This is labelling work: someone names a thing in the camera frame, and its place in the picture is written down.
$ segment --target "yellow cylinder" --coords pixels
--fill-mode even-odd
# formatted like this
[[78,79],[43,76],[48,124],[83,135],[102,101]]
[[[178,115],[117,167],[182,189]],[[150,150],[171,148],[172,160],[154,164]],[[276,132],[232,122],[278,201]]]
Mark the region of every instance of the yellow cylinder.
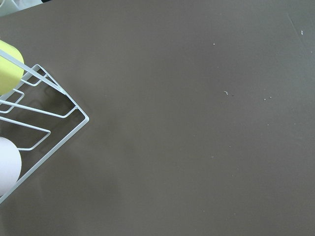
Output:
[[[15,47],[0,40],[0,49],[24,63],[21,53]],[[0,56],[0,95],[15,88],[20,82],[23,73],[24,70],[22,68]]]

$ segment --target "white cup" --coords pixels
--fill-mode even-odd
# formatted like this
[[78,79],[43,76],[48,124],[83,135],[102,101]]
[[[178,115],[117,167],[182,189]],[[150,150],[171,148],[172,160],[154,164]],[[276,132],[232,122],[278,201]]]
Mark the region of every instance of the white cup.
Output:
[[13,0],[0,0],[0,16],[5,16],[19,10],[19,7]]

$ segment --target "white wire rack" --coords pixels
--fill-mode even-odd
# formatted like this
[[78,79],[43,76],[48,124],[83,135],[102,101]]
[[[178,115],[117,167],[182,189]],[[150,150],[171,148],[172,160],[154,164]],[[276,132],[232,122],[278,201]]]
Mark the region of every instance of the white wire rack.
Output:
[[[24,180],[26,180],[41,164],[43,164],[56,150],[58,150],[68,139],[70,139],[79,129],[81,129],[88,121],[89,117],[87,114],[79,107],[79,105],[69,96],[67,92],[64,91],[64,89],[52,78],[52,76],[40,65],[36,64],[32,68],[29,68],[28,66],[24,65],[23,63],[16,60],[14,57],[10,56],[9,54],[5,53],[4,51],[0,50],[0,56],[4,57],[5,59],[9,60],[10,62],[14,63],[15,65],[19,66],[20,68],[24,69],[26,71],[25,75],[22,77],[20,83],[10,92],[0,96],[0,106],[6,105],[8,107],[6,110],[0,111],[0,120],[4,122],[8,122],[17,126],[23,126],[32,130],[37,130],[40,132],[43,132],[45,135],[39,140],[36,140],[30,147],[23,147],[19,144],[15,144],[18,147],[19,151],[32,151],[37,146],[39,146],[41,143],[44,143],[47,138],[51,135],[54,130],[45,129],[43,127],[39,127],[36,125],[31,125],[22,121],[17,121],[14,118],[5,117],[7,114],[12,112],[14,108],[21,109],[21,110],[27,110],[33,113],[37,114],[45,114],[47,116],[55,117],[58,119],[65,119],[69,117],[71,114],[74,113],[74,111],[79,111],[83,115],[83,120],[80,121],[74,128],[72,128],[66,135],[62,136],[61,139],[58,141],[56,145],[54,145],[48,152],[46,152],[45,155],[43,155],[42,158],[40,158],[22,177],[19,178],[19,180],[16,182],[16,184],[8,191],[6,192],[2,197],[0,197],[0,204],[21,184]],[[31,77],[35,76],[38,80],[35,83],[31,83],[29,80]],[[49,87],[54,88],[58,92],[62,93],[64,96],[66,96],[73,104],[73,107],[66,112],[63,115],[56,114],[53,112],[48,112],[45,110],[33,108],[30,106],[21,105],[20,102],[23,100],[23,98],[26,96],[26,94],[20,90],[20,88],[24,85],[31,86],[31,87],[37,87],[40,83],[46,83]],[[8,99],[12,95],[18,95],[18,98],[15,102],[8,101]]]

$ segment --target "gray table surface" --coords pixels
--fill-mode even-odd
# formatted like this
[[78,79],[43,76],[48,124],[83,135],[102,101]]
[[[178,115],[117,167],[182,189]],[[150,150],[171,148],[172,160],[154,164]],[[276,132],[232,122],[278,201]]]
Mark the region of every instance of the gray table surface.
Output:
[[53,0],[0,39],[91,119],[0,235],[315,234],[314,1]]

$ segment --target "brown surface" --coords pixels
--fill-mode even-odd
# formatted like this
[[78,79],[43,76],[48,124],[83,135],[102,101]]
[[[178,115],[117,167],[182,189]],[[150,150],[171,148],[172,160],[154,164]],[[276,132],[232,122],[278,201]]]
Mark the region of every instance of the brown surface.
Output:
[[0,235],[313,236],[314,13],[54,0],[1,18],[90,122],[0,205]]

